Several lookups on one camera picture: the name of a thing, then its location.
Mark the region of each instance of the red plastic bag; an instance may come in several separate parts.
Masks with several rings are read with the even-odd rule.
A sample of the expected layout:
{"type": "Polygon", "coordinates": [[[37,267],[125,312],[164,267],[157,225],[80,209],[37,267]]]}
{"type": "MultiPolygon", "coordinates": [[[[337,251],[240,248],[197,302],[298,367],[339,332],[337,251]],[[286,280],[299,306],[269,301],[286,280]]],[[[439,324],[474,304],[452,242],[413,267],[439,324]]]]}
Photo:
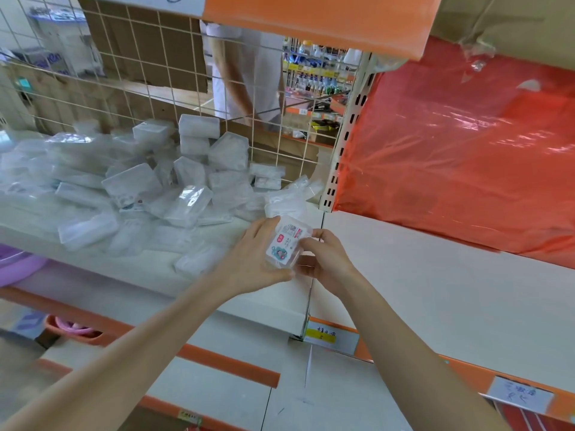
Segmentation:
{"type": "Polygon", "coordinates": [[[335,209],[575,268],[575,72],[459,46],[379,75],[335,209]]]}

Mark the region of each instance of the orange shelf edge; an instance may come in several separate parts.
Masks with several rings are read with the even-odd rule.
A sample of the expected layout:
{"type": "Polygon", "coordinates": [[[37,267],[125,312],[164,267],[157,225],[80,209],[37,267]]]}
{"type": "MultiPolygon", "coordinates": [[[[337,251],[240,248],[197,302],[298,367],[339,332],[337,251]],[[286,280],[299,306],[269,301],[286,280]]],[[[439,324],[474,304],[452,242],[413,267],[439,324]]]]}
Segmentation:
{"type": "Polygon", "coordinates": [[[441,0],[205,0],[202,18],[419,60],[441,0]]]}
{"type": "MultiPolygon", "coordinates": [[[[359,334],[356,329],[349,326],[335,324],[333,322],[314,318],[312,316],[309,317],[309,320],[359,334]]],[[[449,364],[449,366],[460,376],[460,378],[462,378],[467,384],[469,384],[471,388],[473,388],[473,390],[476,390],[482,395],[489,391],[489,388],[493,382],[493,378],[505,377],[519,383],[542,388],[543,390],[552,392],[555,396],[553,397],[553,400],[549,404],[549,407],[547,408],[547,411],[544,415],[569,423],[571,423],[572,416],[575,415],[574,393],[561,390],[560,388],[551,387],[546,384],[540,384],[525,378],[517,377],[515,375],[496,372],[492,369],[487,369],[468,362],[462,362],[461,360],[453,359],[452,357],[447,357],[441,354],[439,354],[439,356],[445,360],[446,363],[449,364]]],[[[361,337],[359,338],[358,344],[355,348],[354,357],[360,360],[372,362],[370,353],[367,349],[367,345],[361,337]]]]}
{"type": "MultiPolygon", "coordinates": [[[[60,363],[53,362],[47,359],[38,359],[36,362],[39,366],[56,372],[60,377],[65,377],[67,374],[72,372],[73,369],[63,366],[60,363]]],[[[199,430],[203,431],[246,431],[243,428],[234,427],[233,425],[227,424],[225,422],[213,419],[203,414],[191,412],[188,409],[183,409],[169,402],[157,399],[148,395],[145,395],[138,403],[140,407],[144,407],[155,412],[165,414],[166,416],[179,418],[180,413],[190,413],[193,415],[200,416],[202,418],[202,425],[199,430]]]]}
{"type": "MultiPolygon", "coordinates": [[[[13,286],[0,287],[0,298],[89,326],[116,338],[123,336],[134,328],[132,325],[26,292],[13,286]]],[[[277,372],[241,362],[194,345],[185,344],[177,356],[272,388],[277,388],[279,383],[280,374],[277,372]]]]}

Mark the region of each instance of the right hand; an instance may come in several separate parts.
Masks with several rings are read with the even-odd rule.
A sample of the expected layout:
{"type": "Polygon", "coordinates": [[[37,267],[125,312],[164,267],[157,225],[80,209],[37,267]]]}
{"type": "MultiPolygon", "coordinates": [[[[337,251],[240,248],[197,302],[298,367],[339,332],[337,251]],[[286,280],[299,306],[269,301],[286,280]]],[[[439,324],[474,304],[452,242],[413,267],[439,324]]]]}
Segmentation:
{"type": "Polygon", "coordinates": [[[340,240],[329,230],[315,229],[313,237],[299,241],[299,245],[314,256],[300,256],[296,271],[300,274],[316,278],[322,286],[341,298],[346,285],[361,276],[349,260],[346,250],[340,240]]]}

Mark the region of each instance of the left hand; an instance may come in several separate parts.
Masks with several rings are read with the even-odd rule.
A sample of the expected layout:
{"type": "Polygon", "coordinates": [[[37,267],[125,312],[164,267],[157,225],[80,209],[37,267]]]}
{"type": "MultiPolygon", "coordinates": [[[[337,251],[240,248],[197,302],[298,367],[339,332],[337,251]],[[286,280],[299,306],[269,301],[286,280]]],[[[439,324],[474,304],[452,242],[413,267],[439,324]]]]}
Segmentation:
{"type": "Polygon", "coordinates": [[[290,281],[294,277],[291,269],[274,268],[265,258],[278,222],[279,216],[258,219],[250,225],[238,244],[209,274],[213,282],[234,297],[290,281]]]}

